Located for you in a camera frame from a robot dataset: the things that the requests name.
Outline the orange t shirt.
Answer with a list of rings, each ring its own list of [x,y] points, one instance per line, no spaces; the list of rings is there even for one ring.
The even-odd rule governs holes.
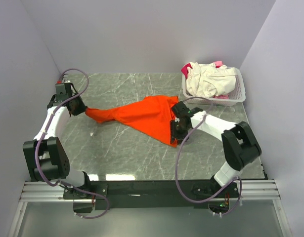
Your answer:
[[[107,110],[87,108],[86,115],[98,123],[118,121],[175,148],[177,140],[171,140],[171,121],[175,115],[171,108],[178,102],[177,96],[146,96],[141,101]]]

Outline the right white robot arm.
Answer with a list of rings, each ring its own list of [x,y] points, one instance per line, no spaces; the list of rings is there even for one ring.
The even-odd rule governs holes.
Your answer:
[[[225,162],[211,178],[211,193],[216,197],[228,191],[227,183],[240,175],[243,168],[262,154],[261,147],[249,124],[234,123],[209,115],[200,108],[189,109],[182,101],[171,111],[171,141],[182,144],[195,130],[205,132],[222,142]]]

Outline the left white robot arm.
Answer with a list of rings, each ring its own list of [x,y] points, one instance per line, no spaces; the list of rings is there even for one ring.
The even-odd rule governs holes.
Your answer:
[[[74,85],[60,82],[55,85],[56,93],[47,105],[46,119],[31,141],[23,144],[23,153],[32,182],[43,182],[40,172],[49,182],[75,187],[80,198],[92,194],[92,185],[88,175],[70,167],[68,156],[60,142],[60,136],[71,116],[78,116],[86,111],[86,105],[78,95]]]

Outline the cream white t shirt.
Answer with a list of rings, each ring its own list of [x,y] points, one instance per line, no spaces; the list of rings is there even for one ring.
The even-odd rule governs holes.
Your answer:
[[[238,70],[226,65],[216,68],[214,63],[199,64],[190,62],[192,69],[188,69],[186,91],[192,96],[213,98],[231,93],[236,86]]]

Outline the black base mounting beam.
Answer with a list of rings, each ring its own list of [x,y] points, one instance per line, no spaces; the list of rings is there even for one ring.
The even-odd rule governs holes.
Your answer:
[[[106,208],[207,208],[203,199],[216,202],[239,197],[235,182],[221,190],[212,180],[90,181],[86,193],[67,188],[64,200],[75,200],[77,213]]]

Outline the pink garment in basket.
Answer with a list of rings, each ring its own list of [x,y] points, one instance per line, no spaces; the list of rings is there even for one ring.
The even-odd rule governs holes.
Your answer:
[[[215,64],[216,68],[220,68],[221,66],[223,66],[222,61],[215,61],[214,64]],[[185,76],[185,79],[188,78],[188,72],[189,72],[188,69],[192,69],[192,66],[191,66],[190,63],[184,65],[184,67],[181,69],[181,72]],[[215,99],[229,99],[229,94],[214,96],[213,98],[215,98]]]

